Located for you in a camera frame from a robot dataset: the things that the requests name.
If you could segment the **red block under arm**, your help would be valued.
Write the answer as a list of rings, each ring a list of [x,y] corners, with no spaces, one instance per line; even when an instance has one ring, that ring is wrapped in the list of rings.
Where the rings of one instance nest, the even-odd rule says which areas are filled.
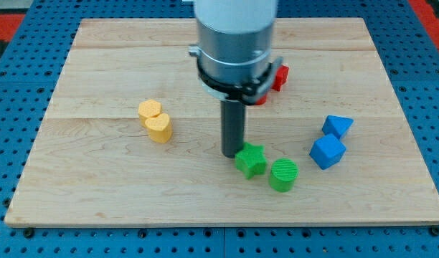
[[[263,104],[265,104],[266,103],[266,101],[267,101],[267,96],[268,95],[263,95],[256,103],[255,103],[255,105],[263,105]]]

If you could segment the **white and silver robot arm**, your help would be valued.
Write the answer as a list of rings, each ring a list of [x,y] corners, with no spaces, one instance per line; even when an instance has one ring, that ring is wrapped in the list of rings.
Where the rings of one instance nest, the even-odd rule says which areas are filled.
[[[221,101],[253,105],[270,89],[283,59],[270,61],[278,0],[195,0],[202,87]]]

